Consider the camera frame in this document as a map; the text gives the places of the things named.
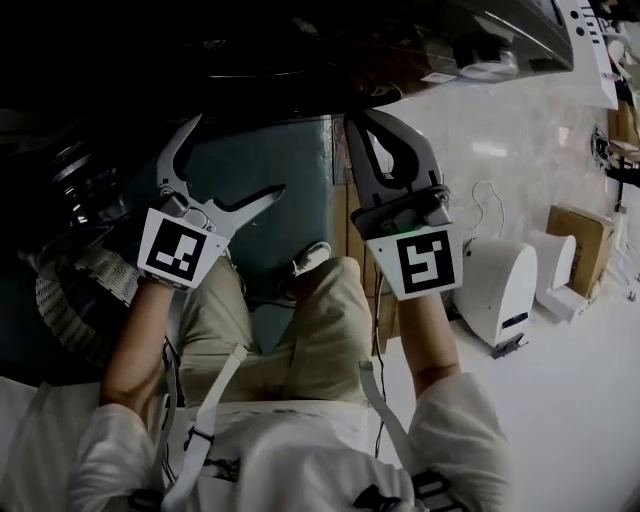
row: shoe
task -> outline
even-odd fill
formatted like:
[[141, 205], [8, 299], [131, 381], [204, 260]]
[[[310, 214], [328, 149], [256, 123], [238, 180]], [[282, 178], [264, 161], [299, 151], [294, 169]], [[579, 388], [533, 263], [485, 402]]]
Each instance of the shoe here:
[[291, 304], [295, 304], [295, 299], [287, 295], [285, 285], [290, 283], [290, 279], [319, 267], [330, 257], [331, 246], [327, 242], [315, 242], [311, 244], [298, 256], [297, 259], [291, 262], [293, 264], [293, 272], [287, 275], [278, 284], [278, 296]]

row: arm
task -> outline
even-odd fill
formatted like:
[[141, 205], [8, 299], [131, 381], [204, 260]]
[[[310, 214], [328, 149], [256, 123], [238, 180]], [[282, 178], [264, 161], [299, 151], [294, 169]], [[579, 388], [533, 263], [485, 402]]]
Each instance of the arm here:
[[514, 510], [507, 441], [479, 383], [470, 374], [459, 375], [440, 297], [402, 301], [399, 314], [418, 397], [409, 437], [425, 467], [449, 479], [456, 498], [470, 510]]
[[460, 373], [453, 332], [439, 295], [398, 304], [400, 337], [416, 397], [437, 381]]
[[142, 280], [100, 388], [100, 405], [119, 404], [145, 421], [162, 376], [162, 349], [173, 288]]

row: khaki pants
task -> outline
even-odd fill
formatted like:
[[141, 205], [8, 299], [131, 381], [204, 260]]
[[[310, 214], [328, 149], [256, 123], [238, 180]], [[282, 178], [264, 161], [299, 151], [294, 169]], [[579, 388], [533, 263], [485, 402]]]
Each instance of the khaki pants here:
[[332, 258], [309, 274], [314, 291], [299, 304], [275, 352], [262, 356], [240, 278], [219, 258], [193, 292], [182, 317], [180, 380], [186, 406], [200, 405], [236, 344], [249, 356], [223, 402], [339, 400], [367, 405], [358, 361], [371, 354], [371, 314], [358, 263]]

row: forearm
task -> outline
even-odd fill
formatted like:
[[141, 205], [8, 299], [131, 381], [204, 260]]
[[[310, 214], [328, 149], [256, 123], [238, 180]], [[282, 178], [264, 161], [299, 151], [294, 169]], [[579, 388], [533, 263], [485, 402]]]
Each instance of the forearm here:
[[402, 348], [416, 396], [437, 381], [460, 372], [453, 332], [439, 295], [398, 304]]
[[118, 403], [145, 420], [162, 375], [162, 349], [173, 289], [143, 281], [129, 308], [100, 390], [101, 405]]

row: wire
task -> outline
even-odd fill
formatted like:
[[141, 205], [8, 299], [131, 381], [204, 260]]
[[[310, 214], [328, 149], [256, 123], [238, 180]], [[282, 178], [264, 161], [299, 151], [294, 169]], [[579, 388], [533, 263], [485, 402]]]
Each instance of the wire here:
[[171, 464], [169, 464], [169, 443], [167, 443], [167, 445], [165, 446], [164, 464], [166, 465], [168, 470], [167, 476], [169, 477], [169, 480], [171, 480], [172, 482], [175, 482], [176, 474], [173, 472], [173, 469], [171, 469]]
[[611, 169], [613, 151], [611, 151], [609, 139], [604, 130], [598, 125], [593, 127], [593, 132], [591, 133], [591, 155], [602, 172], [606, 173]]
[[175, 359], [176, 364], [178, 366], [180, 366], [180, 356], [178, 355], [178, 352], [176, 351], [175, 347], [173, 346], [173, 343], [171, 343], [169, 341], [169, 338], [167, 336], [165, 336], [164, 337], [164, 348], [166, 349], [167, 347], [169, 347], [169, 349], [171, 350], [171, 353], [173, 354], [173, 358]]
[[478, 208], [480, 208], [480, 220], [478, 220], [478, 222], [476, 222], [476, 225], [473, 226], [473, 228], [471, 229], [471, 238], [470, 238], [470, 240], [473, 240], [473, 235], [474, 235], [474, 233], [476, 231], [476, 228], [484, 220], [484, 208], [482, 207], [482, 205], [478, 201], [478, 198], [476, 197], [476, 189], [480, 185], [484, 185], [484, 184], [489, 185], [489, 187], [491, 188], [491, 192], [493, 192], [493, 195], [496, 196], [496, 199], [500, 202], [500, 209], [502, 210], [502, 223], [500, 224], [500, 234], [498, 235], [498, 238], [502, 239], [502, 236], [504, 235], [504, 223], [505, 223], [505, 221], [507, 219], [507, 216], [505, 215], [505, 212], [504, 212], [504, 203], [502, 202], [502, 198], [496, 192], [496, 189], [493, 188], [493, 183], [491, 183], [489, 180], [482, 180], [482, 181], [479, 181], [478, 183], [476, 183], [473, 186], [473, 189], [471, 190], [471, 197], [473, 197], [473, 200], [478, 205]]
[[164, 474], [167, 475], [167, 479], [169, 480], [169, 482], [170, 483], [175, 483], [176, 476], [173, 473], [173, 471], [171, 470], [171, 466], [169, 466], [169, 463], [167, 462], [167, 460], [164, 457], [162, 458], [162, 470], [164, 471]]
[[[373, 324], [373, 341], [376, 347], [376, 355], [380, 362], [380, 384], [382, 385], [382, 398], [385, 403], [387, 401], [387, 390], [384, 385], [384, 361], [382, 360], [382, 353], [380, 351], [380, 300], [382, 296], [382, 285], [384, 284], [384, 275], [380, 272], [378, 277], [378, 269], [376, 269], [376, 298], [375, 298], [375, 310], [376, 316]], [[378, 429], [378, 436], [376, 437], [375, 445], [375, 457], [378, 458], [380, 454], [380, 442], [382, 440], [382, 429], [384, 428], [384, 420], [380, 418], [380, 428]]]

